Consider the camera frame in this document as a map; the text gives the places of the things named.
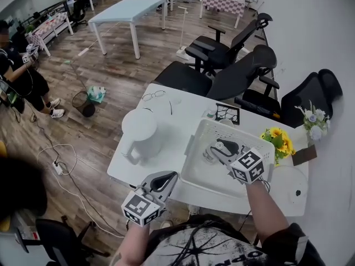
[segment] black t-shirt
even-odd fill
[[[30,74],[25,71],[18,79],[14,82],[6,80],[4,74],[7,72],[9,67],[13,71],[17,70],[23,65],[22,57],[18,52],[17,48],[10,42],[9,46],[0,49],[0,75],[8,84],[16,90],[20,95],[26,95],[31,91],[32,80]],[[34,69],[28,68],[28,71],[32,74]]]

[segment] small black card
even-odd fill
[[[240,110],[234,106],[225,105],[225,104],[216,104],[216,120],[220,121],[221,119],[229,119],[233,122],[234,125],[239,125]]]

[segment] armrest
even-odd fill
[[[192,44],[194,44],[194,45],[196,45],[196,46],[198,46],[198,47],[200,47],[202,49],[205,49],[207,51],[211,51],[211,52],[216,49],[215,47],[210,46],[210,45],[208,45],[206,43],[200,42],[198,40],[194,40],[194,42]]]
[[[274,80],[268,78],[268,77],[265,77],[265,76],[260,76],[259,77],[259,81],[260,82],[263,82],[267,85],[270,85],[272,87],[274,87],[275,89],[279,89],[280,88],[280,85],[278,84],[278,82],[275,82]]]
[[[224,29],[216,27],[215,25],[209,25],[208,27],[211,28],[211,29],[214,29],[216,32],[220,32],[220,33],[223,33],[223,34],[226,33],[226,31]]]
[[[203,62],[206,62],[209,59],[209,57],[206,54],[193,47],[187,47],[185,49],[185,52],[189,56],[194,57],[195,59],[202,60]]]
[[[209,25],[209,28],[214,29],[216,31],[216,41],[220,42],[221,41],[221,33],[225,34],[226,31],[224,29],[218,28],[214,25]]]

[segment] human arm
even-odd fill
[[[16,69],[15,71],[12,70],[11,66],[9,65],[7,71],[4,73],[4,77],[9,80],[10,82],[14,82],[18,79],[26,70],[32,66],[32,60],[29,60],[27,63],[23,64],[20,68]]]
[[[272,234],[288,228],[286,217],[271,198],[262,181],[247,185],[246,191],[261,243]]]
[[[132,223],[116,251],[110,266],[140,266],[144,262],[144,255],[149,238],[149,224],[140,227]]]

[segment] electric kettle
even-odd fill
[[[132,164],[156,156],[161,149],[162,139],[154,113],[148,109],[134,109],[122,121],[124,141],[121,154]]]

